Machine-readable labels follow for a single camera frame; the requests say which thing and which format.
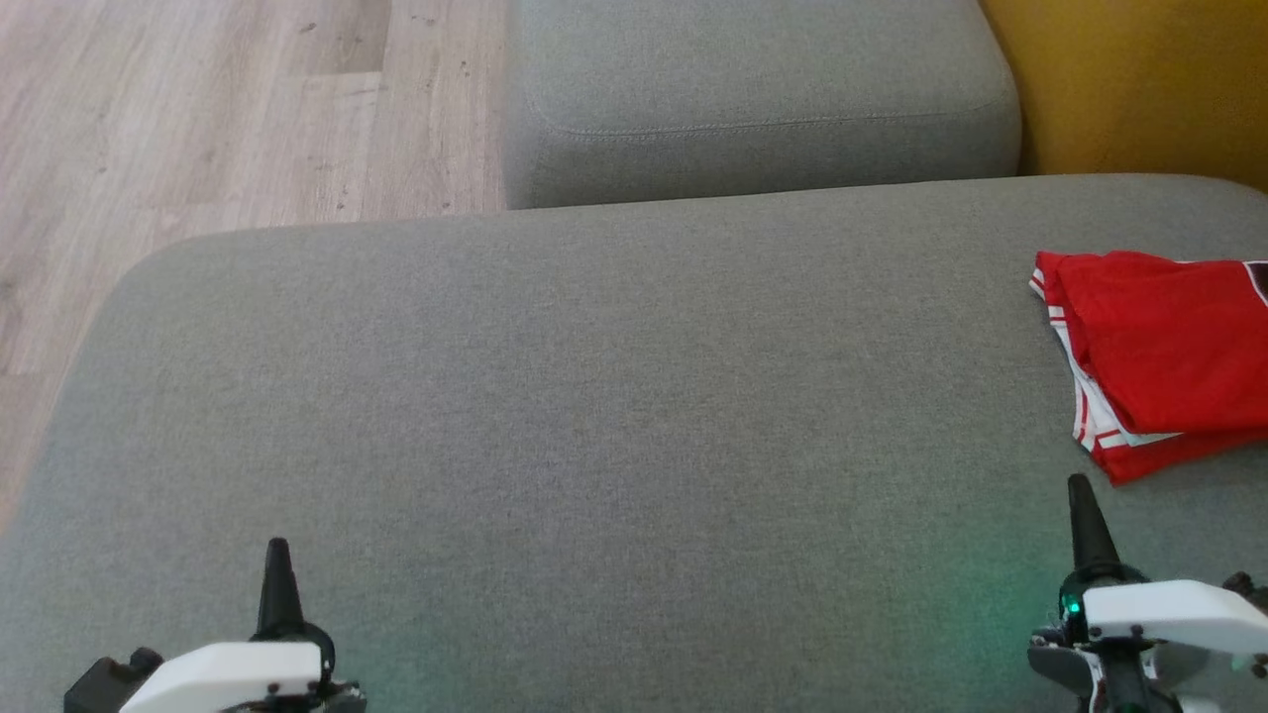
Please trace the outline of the large grey sofa seat cushion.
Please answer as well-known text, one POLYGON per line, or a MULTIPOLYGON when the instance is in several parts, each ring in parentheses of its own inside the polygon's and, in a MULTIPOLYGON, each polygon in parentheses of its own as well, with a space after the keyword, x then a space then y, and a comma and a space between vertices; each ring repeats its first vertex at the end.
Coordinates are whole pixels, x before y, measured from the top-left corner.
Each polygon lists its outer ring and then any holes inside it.
POLYGON ((1268 579, 1268 448, 1110 487, 1033 254, 1268 256, 1268 195, 1011 178, 183 241, 119 280, 0 534, 0 713, 257 625, 369 713, 1075 713, 1066 478, 1156 579, 1268 579))

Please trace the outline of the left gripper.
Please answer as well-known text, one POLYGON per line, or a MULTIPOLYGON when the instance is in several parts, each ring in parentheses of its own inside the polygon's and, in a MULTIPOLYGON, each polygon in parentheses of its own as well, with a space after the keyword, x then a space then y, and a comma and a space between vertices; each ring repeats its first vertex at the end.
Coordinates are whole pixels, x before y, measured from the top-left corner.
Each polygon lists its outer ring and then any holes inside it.
POLYGON ((366 691, 333 677, 336 650, 306 622, 285 538, 268 540, 257 634, 178 658, 139 647, 100 658, 63 694, 63 713, 368 713, 366 691))

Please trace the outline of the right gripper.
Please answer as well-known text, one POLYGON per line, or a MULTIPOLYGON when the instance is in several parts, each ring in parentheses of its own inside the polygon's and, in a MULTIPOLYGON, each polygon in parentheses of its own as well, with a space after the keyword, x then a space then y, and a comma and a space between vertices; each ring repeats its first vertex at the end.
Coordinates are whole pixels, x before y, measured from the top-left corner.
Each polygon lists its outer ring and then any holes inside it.
POLYGON ((1078 713, 1222 713, 1167 686, 1159 661, 1168 644, 1227 655, 1232 669, 1268 680, 1268 587, 1244 572, 1224 586, 1149 581, 1121 565, 1090 480, 1069 474, 1066 494, 1073 571, 1054 625, 1030 637, 1033 672, 1073 693, 1078 713))

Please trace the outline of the red jersey white sleeves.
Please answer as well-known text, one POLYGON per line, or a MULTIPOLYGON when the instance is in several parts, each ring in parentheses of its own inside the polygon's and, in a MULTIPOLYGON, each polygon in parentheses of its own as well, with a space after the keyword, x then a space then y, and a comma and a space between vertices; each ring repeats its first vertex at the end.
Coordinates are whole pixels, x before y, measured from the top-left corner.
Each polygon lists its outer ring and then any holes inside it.
POLYGON ((1083 447, 1268 439, 1268 260, 1145 252, 1033 258, 1083 447))

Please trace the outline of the red shorts white side stripe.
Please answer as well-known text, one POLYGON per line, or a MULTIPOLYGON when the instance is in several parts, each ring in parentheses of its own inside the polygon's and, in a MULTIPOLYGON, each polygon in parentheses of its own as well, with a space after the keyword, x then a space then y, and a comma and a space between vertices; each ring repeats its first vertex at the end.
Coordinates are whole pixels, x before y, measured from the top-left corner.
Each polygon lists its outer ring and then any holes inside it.
POLYGON ((1168 466, 1217 455, 1224 450, 1235 450, 1257 442, 1268 442, 1268 428, 1245 433, 1182 434, 1137 447, 1130 447, 1121 434, 1113 434, 1097 438, 1090 455, 1096 466, 1104 471, 1110 483, 1122 486, 1140 481, 1146 474, 1154 474, 1168 466))

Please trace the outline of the large yellow sofa backrest cushion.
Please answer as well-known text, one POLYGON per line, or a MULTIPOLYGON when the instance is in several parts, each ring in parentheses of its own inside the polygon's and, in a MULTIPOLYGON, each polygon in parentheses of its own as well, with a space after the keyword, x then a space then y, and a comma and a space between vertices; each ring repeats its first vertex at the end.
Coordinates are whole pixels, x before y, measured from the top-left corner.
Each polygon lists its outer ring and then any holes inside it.
POLYGON ((1268 0, 979 0, 1019 171, 1192 174, 1268 193, 1268 0))

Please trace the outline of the medium grey sofa seat cushion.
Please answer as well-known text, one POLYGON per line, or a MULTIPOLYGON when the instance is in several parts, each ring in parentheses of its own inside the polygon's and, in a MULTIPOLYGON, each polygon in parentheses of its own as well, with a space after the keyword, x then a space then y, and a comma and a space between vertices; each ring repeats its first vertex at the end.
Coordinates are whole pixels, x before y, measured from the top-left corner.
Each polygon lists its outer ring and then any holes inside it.
POLYGON ((512 0, 507 60, 512 209, 1018 173, 978 0, 512 0))

